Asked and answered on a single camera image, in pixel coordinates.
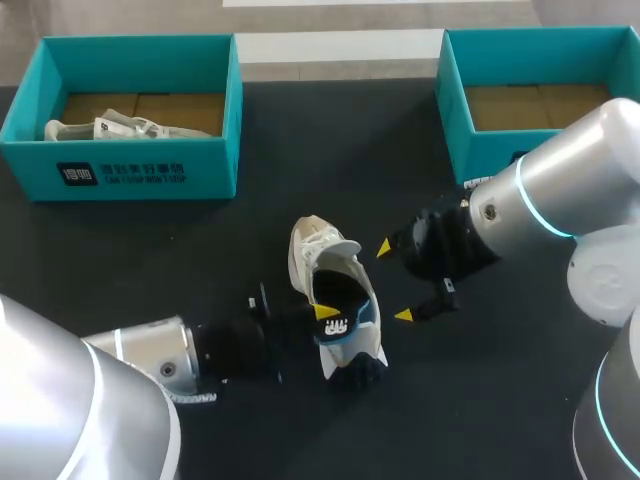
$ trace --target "teal shoe box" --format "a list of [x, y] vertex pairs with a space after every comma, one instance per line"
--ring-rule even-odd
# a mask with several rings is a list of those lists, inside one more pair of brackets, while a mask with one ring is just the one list
[[640, 40], [632, 28], [446, 31], [436, 96], [456, 181], [494, 175], [514, 154], [533, 150], [561, 131], [480, 131], [470, 111], [470, 87], [505, 86], [526, 96], [530, 92], [524, 87], [565, 86], [570, 96], [587, 85], [602, 86], [609, 98], [640, 101]]
[[[223, 93], [221, 135], [43, 141], [69, 95], [85, 93]], [[236, 193], [242, 98], [233, 35], [48, 37], [0, 131], [0, 150], [32, 201], [228, 199]]]

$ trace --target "box bottom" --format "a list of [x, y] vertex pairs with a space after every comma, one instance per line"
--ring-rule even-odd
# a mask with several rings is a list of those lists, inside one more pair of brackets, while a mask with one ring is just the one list
[[465, 87], [476, 131], [564, 129], [611, 98], [605, 85]]
[[222, 136], [225, 95], [197, 94], [70, 94], [60, 121], [91, 123], [112, 108], [128, 117], [142, 117], [167, 127], [200, 130]]

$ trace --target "white shoe upper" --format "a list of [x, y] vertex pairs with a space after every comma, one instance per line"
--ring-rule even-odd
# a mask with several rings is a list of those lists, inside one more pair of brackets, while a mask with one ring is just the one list
[[325, 378], [330, 378], [338, 367], [347, 366], [359, 353], [366, 353], [388, 362], [381, 345], [380, 309], [369, 277], [356, 255], [359, 243], [345, 240], [338, 229], [326, 224], [314, 233], [302, 237], [294, 227], [290, 245], [289, 274], [293, 287], [307, 295], [310, 303], [315, 303], [313, 275], [319, 270], [333, 270], [356, 279], [366, 290], [370, 302], [363, 312], [361, 322], [344, 342], [335, 345], [319, 345], [320, 359]]
[[150, 138], [208, 138], [208, 133], [188, 128], [164, 127], [141, 117], [127, 117], [108, 109], [93, 123], [65, 125], [50, 120], [44, 129], [48, 141], [67, 140], [141, 140]]

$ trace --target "shoe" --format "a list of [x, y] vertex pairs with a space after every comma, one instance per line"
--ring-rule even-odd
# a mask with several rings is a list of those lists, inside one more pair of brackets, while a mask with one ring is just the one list
[[336, 227], [317, 217], [303, 217], [289, 243], [291, 285], [309, 303], [341, 312], [355, 311], [357, 327], [338, 342], [319, 342], [325, 379], [362, 387], [388, 367], [382, 349], [380, 309], [369, 277], [356, 255], [360, 244], [346, 240]]
[[107, 110], [93, 123], [65, 125], [50, 120], [44, 128], [44, 139], [48, 141], [68, 140], [140, 140], [149, 138], [209, 138], [211, 135], [199, 130], [179, 127], [163, 127], [141, 117], [127, 117], [115, 110]]

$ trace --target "screw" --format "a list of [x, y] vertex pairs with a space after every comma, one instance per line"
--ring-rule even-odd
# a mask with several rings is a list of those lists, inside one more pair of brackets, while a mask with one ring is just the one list
[[167, 362], [160, 367], [160, 373], [163, 377], [170, 377], [176, 373], [176, 366], [171, 362]]
[[484, 218], [487, 220], [495, 220], [498, 216], [498, 212], [496, 212], [496, 207], [493, 205], [487, 205], [484, 207]]

